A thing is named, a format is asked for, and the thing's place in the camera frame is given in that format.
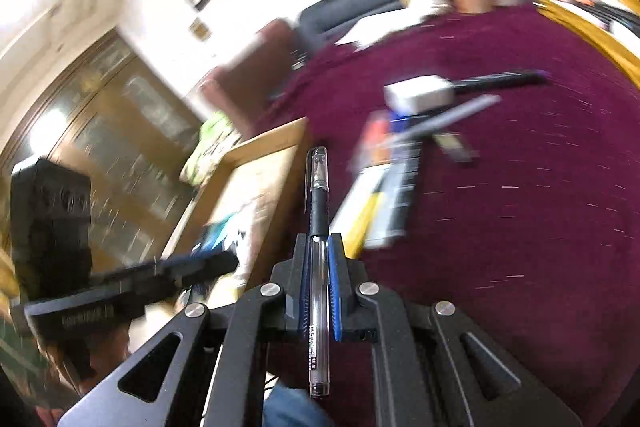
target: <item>transparent pen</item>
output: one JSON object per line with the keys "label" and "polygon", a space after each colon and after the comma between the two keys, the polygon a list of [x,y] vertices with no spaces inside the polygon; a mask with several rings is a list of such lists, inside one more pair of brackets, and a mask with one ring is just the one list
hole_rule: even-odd
{"label": "transparent pen", "polygon": [[326,149],[311,156],[309,217],[309,394],[329,394],[329,184]]}

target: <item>green cloth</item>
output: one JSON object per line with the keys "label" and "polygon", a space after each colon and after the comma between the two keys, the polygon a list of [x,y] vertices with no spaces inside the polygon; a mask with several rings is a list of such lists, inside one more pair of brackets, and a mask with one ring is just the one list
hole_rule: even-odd
{"label": "green cloth", "polygon": [[217,111],[202,124],[196,149],[182,168],[180,179],[193,187],[200,187],[209,179],[225,153],[236,146],[242,137],[223,112]]}

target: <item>open box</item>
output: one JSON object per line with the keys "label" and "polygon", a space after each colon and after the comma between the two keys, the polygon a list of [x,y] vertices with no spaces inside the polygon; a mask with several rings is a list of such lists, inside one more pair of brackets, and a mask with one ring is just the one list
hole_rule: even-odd
{"label": "open box", "polygon": [[234,302],[245,288],[265,282],[284,258],[282,239],[296,201],[302,200],[310,144],[306,118],[285,124],[227,152],[200,189],[169,256],[190,253],[212,222],[242,212],[254,216],[244,250],[239,248],[240,266],[214,284],[210,307]]}

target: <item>triangular cutout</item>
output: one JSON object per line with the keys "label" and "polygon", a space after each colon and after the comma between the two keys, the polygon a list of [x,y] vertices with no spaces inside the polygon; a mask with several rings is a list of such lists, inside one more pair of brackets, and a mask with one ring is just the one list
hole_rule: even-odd
{"label": "triangular cutout", "polygon": [[118,388],[140,400],[155,401],[179,344],[178,335],[167,335],[136,367],[120,379]]}
{"label": "triangular cutout", "polygon": [[460,335],[482,395],[489,401],[516,391],[521,382],[473,333]]}

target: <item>small white box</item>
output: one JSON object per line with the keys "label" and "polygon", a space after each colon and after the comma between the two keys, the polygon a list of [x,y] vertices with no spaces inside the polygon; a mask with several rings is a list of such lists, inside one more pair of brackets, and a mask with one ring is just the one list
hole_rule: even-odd
{"label": "small white box", "polygon": [[386,105],[399,116],[410,116],[453,103],[453,84],[437,74],[416,76],[385,86]]}

